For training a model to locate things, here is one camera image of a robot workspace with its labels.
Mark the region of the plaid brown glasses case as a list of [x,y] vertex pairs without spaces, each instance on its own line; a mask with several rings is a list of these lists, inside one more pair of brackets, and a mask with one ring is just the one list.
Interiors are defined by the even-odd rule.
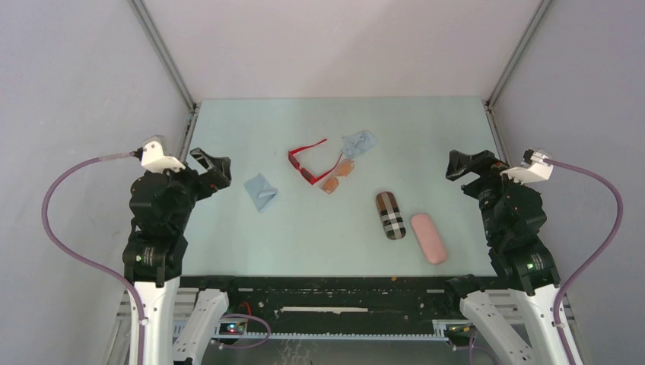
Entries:
[[376,205],[386,237],[389,240],[404,238],[406,228],[396,197],[391,192],[380,192],[376,196]]

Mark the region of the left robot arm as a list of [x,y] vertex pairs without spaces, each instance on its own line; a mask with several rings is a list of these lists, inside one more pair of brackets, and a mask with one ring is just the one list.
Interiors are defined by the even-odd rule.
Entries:
[[184,233],[195,204],[231,184],[231,160],[194,148],[190,155],[205,168],[199,173],[167,156],[159,141],[148,142],[133,155],[145,173],[130,188],[133,218],[122,254],[132,313],[129,362],[200,364],[219,319],[239,310],[240,295],[226,287],[202,292],[180,336],[172,339],[188,246]]

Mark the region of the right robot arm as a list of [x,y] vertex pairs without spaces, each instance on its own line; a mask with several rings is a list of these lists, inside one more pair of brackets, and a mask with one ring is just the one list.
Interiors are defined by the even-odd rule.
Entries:
[[553,166],[547,158],[543,151],[527,150],[522,165],[510,167],[491,151],[449,153],[448,180],[478,176],[461,190],[478,202],[491,265],[515,301],[529,340],[500,314],[474,275],[449,280],[442,306],[447,315],[469,320],[501,364],[583,362],[564,306],[555,301],[561,293],[555,261],[539,239],[547,221],[542,198],[528,186],[550,178]]

